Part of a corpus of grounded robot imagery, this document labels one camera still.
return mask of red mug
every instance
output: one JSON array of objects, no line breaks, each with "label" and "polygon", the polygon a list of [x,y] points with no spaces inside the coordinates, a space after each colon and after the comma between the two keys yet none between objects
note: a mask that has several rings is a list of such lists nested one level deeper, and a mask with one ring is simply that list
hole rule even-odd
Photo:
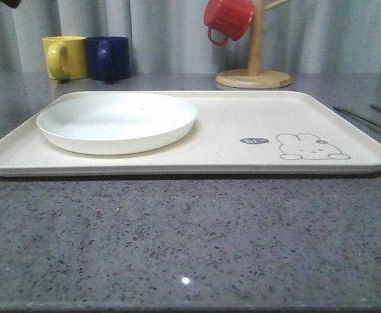
[{"label": "red mug", "polygon": [[[239,40],[250,26],[254,15],[254,4],[248,0],[209,0],[205,9],[204,23],[208,26],[208,38],[223,46],[228,39]],[[222,42],[212,38],[215,29],[225,35]]]}]

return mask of speckled stone surface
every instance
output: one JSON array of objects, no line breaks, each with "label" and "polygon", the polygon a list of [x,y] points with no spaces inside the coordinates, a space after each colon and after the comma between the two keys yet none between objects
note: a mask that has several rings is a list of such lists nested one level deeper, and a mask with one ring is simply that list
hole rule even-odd
[{"label": "speckled stone surface", "polygon": [[[381,122],[381,75],[283,90]],[[216,90],[213,75],[0,73],[0,138],[65,93]],[[349,118],[381,143],[381,130]],[[381,312],[381,172],[0,177],[0,311]]]}]

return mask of wooden base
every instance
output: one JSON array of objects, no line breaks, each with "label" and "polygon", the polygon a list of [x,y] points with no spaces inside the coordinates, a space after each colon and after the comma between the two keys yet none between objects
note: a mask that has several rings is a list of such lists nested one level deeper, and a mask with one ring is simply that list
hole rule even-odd
[{"label": "wooden base", "polygon": [[215,81],[221,85],[247,89],[280,88],[292,82],[290,76],[283,72],[261,70],[260,75],[250,76],[246,69],[225,70],[217,74]]}]

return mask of white tray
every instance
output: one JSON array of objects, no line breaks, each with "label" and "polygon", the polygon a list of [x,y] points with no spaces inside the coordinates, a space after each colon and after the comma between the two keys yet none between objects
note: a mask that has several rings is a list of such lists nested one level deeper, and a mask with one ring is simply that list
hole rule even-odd
[{"label": "white tray", "polygon": [[[381,145],[309,95],[292,91],[148,92],[183,98],[196,106],[196,122],[183,139],[144,153],[83,155],[49,143],[36,126],[36,114],[0,140],[0,176],[381,170]],[[50,105],[98,93],[109,92],[71,93]]]}]

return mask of yellow mug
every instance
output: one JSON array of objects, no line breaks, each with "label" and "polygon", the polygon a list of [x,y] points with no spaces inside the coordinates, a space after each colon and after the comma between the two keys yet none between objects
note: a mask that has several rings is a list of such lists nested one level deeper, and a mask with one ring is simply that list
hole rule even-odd
[{"label": "yellow mug", "polygon": [[85,37],[44,37],[48,77],[53,80],[77,80],[87,77]]}]

